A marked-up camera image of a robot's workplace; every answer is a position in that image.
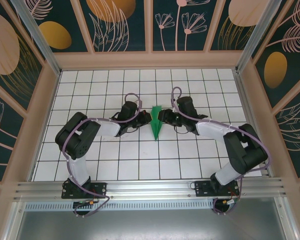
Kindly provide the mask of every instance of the green origami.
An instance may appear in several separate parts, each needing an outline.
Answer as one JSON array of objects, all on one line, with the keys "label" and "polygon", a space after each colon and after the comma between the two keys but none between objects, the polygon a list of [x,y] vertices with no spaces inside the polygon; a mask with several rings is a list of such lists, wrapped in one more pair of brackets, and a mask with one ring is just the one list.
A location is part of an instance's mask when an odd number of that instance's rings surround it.
[{"label": "green origami", "polygon": [[152,132],[154,135],[154,140],[158,139],[159,132],[162,127],[162,121],[160,121],[158,119],[159,112],[161,111],[161,109],[162,109],[161,106],[154,106],[154,107],[152,107],[152,110],[151,110],[152,120],[151,120],[150,124],[151,124]]}]

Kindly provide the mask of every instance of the purple cable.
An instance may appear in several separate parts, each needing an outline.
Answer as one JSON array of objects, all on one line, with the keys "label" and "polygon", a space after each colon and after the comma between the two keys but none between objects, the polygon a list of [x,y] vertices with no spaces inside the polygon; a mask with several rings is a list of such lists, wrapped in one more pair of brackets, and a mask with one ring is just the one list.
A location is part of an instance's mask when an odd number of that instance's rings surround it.
[{"label": "purple cable", "polygon": [[[137,113],[136,113],[133,117],[131,117],[131,118],[128,119],[128,120],[124,120],[124,121],[116,121],[116,120],[111,120],[111,119],[107,119],[107,118],[94,118],[94,117],[93,117],[93,118],[87,118],[87,119],[83,120],[82,122],[80,122],[80,123],[79,123],[79,124],[71,131],[71,133],[70,133],[69,136],[66,138],[66,140],[65,140],[65,142],[64,142],[64,144],[63,144],[63,147],[62,147],[62,154],[63,154],[63,156],[64,156],[65,159],[66,159],[66,167],[67,167],[68,172],[69,172],[69,174],[70,174],[71,180],[74,182],[74,184],[77,185],[78,188],[80,188],[82,191],[84,191],[84,192],[86,192],[86,193],[88,193],[88,194],[91,194],[91,195],[93,195],[93,196],[95,196],[95,197],[100,197],[100,198],[104,198],[104,197],[105,197],[105,198],[107,198],[107,200],[106,200],[105,202],[103,202],[103,203],[102,203],[99,207],[97,207],[95,210],[88,212],[86,215],[82,215],[82,216],[81,216],[82,218],[84,218],[84,217],[89,217],[89,216],[91,216],[92,214],[95,214],[99,209],[101,209],[101,208],[103,207],[103,205],[105,205],[105,204],[110,200],[110,197],[107,196],[107,195],[102,195],[102,194],[98,194],[98,193],[89,191],[89,190],[83,188],[83,187],[78,183],[78,181],[74,178],[73,173],[72,173],[71,168],[70,168],[70,161],[69,161],[70,158],[69,158],[69,156],[66,154],[66,146],[67,146],[67,144],[68,144],[70,138],[75,134],[75,132],[80,128],[80,126],[83,125],[84,123],[88,122],[88,121],[100,121],[100,120],[103,120],[103,121],[111,121],[111,122],[115,122],[115,123],[121,124],[121,123],[127,123],[127,122],[130,122],[130,121],[132,121],[133,119],[135,119],[135,118],[138,116],[138,114],[140,113],[140,111],[141,111],[141,108],[142,108],[142,101],[141,101],[140,97],[139,97],[138,95],[136,95],[135,93],[128,93],[127,95],[125,95],[124,101],[126,101],[127,96],[129,96],[129,95],[136,96],[137,99],[138,99],[138,102],[139,102],[139,107],[138,107]],[[75,215],[76,215],[77,217],[79,216],[79,214],[77,213],[77,209],[78,209],[79,207],[80,207],[80,206],[78,205],[78,206],[74,209],[74,213],[75,213]]]},{"label": "purple cable", "polygon": [[[266,169],[267,167],[269,167],[269,165],[271,164],[272,162],[272,157],[271,157],[271,154],[268,150],[268,148],[258,139],[256,138],[255,136],[251,135],[250,133],[244,131],[244,130],[241,130],[240,128],[238,127],[235,127],[235,126],[231,126],[231,125],[228,125],[228,124],[225,124],[225,123],[222,123],[222,122],[219,122],[219,121],[215,121],[215,120],[212,120],[212,119],[199,119],[199,118],[194,118],[194,117],[191,117],[191,116],[188,116],[186,114],[184,114],[183,112],[181,112],[179,110],[179,107],[177,106],[177,104],[175,103],[175,98],[174,98],[174,94],[175,94],[175,90],[178,89],[180,91],[179,93],[179,96],[178,98],[181,97],[182,95],[182,90],[180,87],[178,86],[175,86],[173,89],[172,89],[172,92],[171,92],[171,105],[173,108],[175,108],[175,110],[183,117],[187,118],[187,119],[190,119],[190,120],[193,120],[193,121],[197,121],[197,122],[204,122],[204,123],[213,123],[213,124],[218,124],[220,126],[223,126],[223,127],[227,127],[229,129],[233,129],[233,130],[236,130],[240,133],[242,133],[243,135],[246,135],[248,136],[249,138],[251,138],[252,140],[256,141],[262,148],[263,150],[266,152],[266,154],[268,155],[268,162],[265,164],[265,166],[262,166],[262,167],[259,167],[257,169],[251,169],[249,170],[247,173],[250,173],[250,172],[255,172],[255,171],[259,171],[259,170],[263,170],[263,169]],[[240,190],[239,190],[239,196],[238,198],[240,199],[241,197],[241,191],[242,191],[242,182],[243,182],[243,176],[244,175],[241,175],[239,177],[236,178],[236,180],[240,180]],[[213,200],[213,204],[212,204],[212,210],[216,213],[216,214],[220,214],[220,213],[223,213],[225,215],[224,212],[221,212],[219,211],[218,209],[215,208],[215,205],[216,205],[216,202],[217,202],[218,198],[215,198]],[[236,207],[237,203],[234,204],[234,206],[227,211],[227,213],[230,213],[233,211],[233,209]]]}]

